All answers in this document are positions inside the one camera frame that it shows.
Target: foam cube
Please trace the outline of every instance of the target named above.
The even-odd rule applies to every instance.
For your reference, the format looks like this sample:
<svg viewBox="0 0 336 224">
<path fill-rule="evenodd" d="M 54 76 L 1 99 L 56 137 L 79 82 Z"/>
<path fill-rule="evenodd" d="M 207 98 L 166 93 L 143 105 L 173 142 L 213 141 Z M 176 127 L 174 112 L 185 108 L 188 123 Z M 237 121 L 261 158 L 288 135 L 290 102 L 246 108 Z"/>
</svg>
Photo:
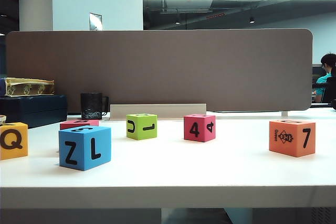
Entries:
<svg viewBox="0 0 336 224">
<path fill-rule="evenodd" d="M 79 126 L 92 125 L 99 126 L 99 120 L 70 120 L 59 124 L 59 129 L 64 130 L 68 128 L 74 128 Z"/>
<path fill-rule="evenodd" d="M 130 114 L 126 115 L 126 136 L 136 140 L 154 138 L 158 135 L 157 115 Z"/>
<path fill-rule="evenodd" d="M 28 156 L 28 125 L 0 124 L 0 160 Z"/>
<path fill-rule="evenodd" d="M 270 121 L 269 150 L 294 157 L 315 153 L 315 123 L 301 120 Z"/>
<path fill-rule="evenodd" d="M 88 170 L 111 161 L 111 128 L 80 126 L 60 130 L 59 165 Z"/>
<path fill-rule="evenodd" d="M 207 142 L 216 138 L 216 116 L 214 115 L 185 115 L 184 139 Z"/>
</svg>

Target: mug handle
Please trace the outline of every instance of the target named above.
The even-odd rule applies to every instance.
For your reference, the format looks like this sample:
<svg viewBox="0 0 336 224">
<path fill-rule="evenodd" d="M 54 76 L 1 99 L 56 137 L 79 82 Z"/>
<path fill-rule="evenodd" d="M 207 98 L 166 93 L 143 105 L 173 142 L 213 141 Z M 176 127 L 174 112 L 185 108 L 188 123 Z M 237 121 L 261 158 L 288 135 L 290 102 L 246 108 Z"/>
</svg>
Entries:
<svg viewBox="0 0 336 224">
<path fill-rule="evenodd" d="M 109 111 L 109 97 L 102 97 L 102 103 L 104 109 L 101 115 L 107 115 L 107 112 Z"/>
</svg>

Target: pink cube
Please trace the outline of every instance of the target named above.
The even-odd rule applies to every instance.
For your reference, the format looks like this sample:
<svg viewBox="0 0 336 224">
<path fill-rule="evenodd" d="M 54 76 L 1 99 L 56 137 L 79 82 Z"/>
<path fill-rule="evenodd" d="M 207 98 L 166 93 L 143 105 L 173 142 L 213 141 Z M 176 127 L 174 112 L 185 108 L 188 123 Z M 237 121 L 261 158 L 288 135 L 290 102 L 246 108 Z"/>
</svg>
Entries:
<svg viewBox="0 0 336 224">
<path fill-rule="evenodd" d="M 65 121 L 59 124 L 59 129 L 64 130 L 73 127 L 85 126 L 85 125 L 93 125 L 99 126 L 99 120 L 71 120 Z"/>
<path fill-rule="evenodd" d="M 184 139 L 207 142 L 216 137 L 216 117 L 214 115 L 185 115 Z"/>
</svg>

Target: teal shirt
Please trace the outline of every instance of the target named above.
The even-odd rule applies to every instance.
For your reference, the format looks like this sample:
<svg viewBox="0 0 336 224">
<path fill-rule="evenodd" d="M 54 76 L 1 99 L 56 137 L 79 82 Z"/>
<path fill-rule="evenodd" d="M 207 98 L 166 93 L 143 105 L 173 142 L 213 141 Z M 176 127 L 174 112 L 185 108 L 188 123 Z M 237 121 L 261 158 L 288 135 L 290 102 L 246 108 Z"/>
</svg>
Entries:
<svg viewBox="0 0 336 224">
<path fill-rule="evenodd" d="M 325 76 L 320 77 L 319 79 L 317 79 L 316 83 L 325 83 L 325 82 L 327 82 L 328 77 L 331 77 L 331 73 L 327 73 Z M 324 90 L 325 90 L 325 88 L 316 89 L 316 95 L 317 94 L 323 94 Z"/>
</svg>

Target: yellow cube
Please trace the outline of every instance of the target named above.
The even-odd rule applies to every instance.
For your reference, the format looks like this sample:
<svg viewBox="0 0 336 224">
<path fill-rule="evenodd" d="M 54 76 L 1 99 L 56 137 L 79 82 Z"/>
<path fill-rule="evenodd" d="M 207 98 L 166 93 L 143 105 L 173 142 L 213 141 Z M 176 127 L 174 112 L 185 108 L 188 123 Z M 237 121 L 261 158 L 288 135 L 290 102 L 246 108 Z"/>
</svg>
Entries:
<svg viewBox="0 0 336 224">
<path fill-rule="evenodd" d="M 0 160 L 28 156 L 28 125 L 0 124 Z"/>
</svg>

